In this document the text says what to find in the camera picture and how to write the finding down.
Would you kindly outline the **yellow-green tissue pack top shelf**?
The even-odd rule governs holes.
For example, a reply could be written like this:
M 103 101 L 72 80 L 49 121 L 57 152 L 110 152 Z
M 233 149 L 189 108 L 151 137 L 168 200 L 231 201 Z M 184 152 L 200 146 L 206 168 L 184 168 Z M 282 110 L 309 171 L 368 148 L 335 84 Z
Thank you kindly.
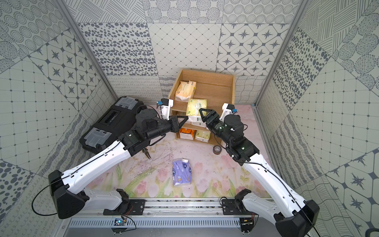
M 201 113 L 200 109 L 207 108 L 207 100 L 206 99 L 190 99 L 188 101 L 186 116 L 188 116 L 188 121 L 190 122 L 200 122 Z

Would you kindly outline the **orange tissue pack top shelf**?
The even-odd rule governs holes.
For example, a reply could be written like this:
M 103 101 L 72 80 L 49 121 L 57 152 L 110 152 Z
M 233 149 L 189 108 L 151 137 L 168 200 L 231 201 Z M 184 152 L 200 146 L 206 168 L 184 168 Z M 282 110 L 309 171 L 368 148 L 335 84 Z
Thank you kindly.
M 181 81 L 175 92 L 175 100 L 180 102 L 189 102 L 195 94 L 196 84 L 197 82 Z

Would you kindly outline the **purple tissue pack top shelf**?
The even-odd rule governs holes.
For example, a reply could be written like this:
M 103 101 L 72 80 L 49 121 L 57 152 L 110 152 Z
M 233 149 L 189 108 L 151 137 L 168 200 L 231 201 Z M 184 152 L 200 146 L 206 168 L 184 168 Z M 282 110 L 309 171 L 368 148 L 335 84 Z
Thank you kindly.
M 192 171 L 188 159 L 178 159 L 172 163 L 173 185 L 189 185 L 192 180 Z

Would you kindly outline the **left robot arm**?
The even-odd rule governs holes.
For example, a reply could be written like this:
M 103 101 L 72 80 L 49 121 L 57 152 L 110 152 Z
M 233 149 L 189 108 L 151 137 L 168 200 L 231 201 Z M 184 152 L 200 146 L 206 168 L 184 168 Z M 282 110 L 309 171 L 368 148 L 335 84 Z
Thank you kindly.
M 155 109 L 144 109 L 136 115 L 131 129 L 122 134 L 102 152 L 64 172 L 53 171 L 48 176 L 52 201 L 59 219 L 67 219 L 82 210 L 102 209 L 105 215 L 125 215 L 131 212 L 129 195 L 123 189 L 95 194 L 86 187 L 100 175 L 119 163 L 135 156 L 151 140 L 159 142 L 167 133 L 177 133 L 188 120 L 187 116 L 160 118 Z

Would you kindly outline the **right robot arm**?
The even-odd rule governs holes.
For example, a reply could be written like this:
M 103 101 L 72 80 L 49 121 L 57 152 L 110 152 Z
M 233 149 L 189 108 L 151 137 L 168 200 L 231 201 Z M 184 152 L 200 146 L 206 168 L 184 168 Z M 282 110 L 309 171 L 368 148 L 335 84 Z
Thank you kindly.
M 225 143 L 224 149 L 231 158 L 251 173 L 272 198 L 268 201 L 245 189 L 235 196 L 236 206 L 269 221 L 283 237 L 305 237 L 315 229 L 318 204 L 305 200 L 279 177 L 244 136 L 245 125 L 233 105 L 227 105 L 222 115 L 210 109 L 200 109 L 199 113 L 210 132 Z

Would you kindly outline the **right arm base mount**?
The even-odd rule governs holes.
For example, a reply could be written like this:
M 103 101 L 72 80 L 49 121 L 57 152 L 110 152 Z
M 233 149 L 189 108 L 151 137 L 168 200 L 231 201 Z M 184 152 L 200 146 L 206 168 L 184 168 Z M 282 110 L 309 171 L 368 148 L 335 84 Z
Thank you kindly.
M 224 215 L 257 215 L 255 212 L 248 211 L 239 199 L 235 200 L 222 197 L 219 203 L 222 206 Z

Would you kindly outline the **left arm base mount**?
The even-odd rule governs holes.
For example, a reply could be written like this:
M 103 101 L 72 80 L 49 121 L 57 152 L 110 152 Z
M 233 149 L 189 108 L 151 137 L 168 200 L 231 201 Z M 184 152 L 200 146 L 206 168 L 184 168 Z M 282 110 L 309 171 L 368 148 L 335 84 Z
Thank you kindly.
M 123 200 L 115 210 L 104 209 L 104 216 L 143 215 L 145 199 Z

